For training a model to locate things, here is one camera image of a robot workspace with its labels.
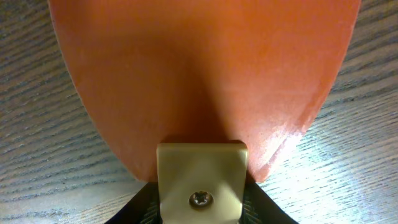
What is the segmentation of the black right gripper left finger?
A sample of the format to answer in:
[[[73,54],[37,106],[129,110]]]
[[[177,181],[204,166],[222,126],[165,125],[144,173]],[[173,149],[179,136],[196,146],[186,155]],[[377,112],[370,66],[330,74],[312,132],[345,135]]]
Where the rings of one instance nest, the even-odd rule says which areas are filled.
[[[161,224],[157,182],[146,185],[105,224]]]

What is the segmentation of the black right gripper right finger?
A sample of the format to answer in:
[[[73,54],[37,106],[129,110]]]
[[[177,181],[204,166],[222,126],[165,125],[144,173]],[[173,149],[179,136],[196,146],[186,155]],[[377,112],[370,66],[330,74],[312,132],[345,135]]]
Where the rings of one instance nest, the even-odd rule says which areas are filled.
[[[256,183],[245,185],[241,224],[298,224]]]

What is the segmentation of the orange scraper wooden handle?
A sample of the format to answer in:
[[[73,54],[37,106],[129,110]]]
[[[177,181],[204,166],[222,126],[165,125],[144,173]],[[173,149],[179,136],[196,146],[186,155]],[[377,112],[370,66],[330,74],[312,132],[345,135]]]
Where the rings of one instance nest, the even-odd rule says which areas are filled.
[[[162,223],[241,223],[328,96],[361,3],[50,1],[76,91]]]

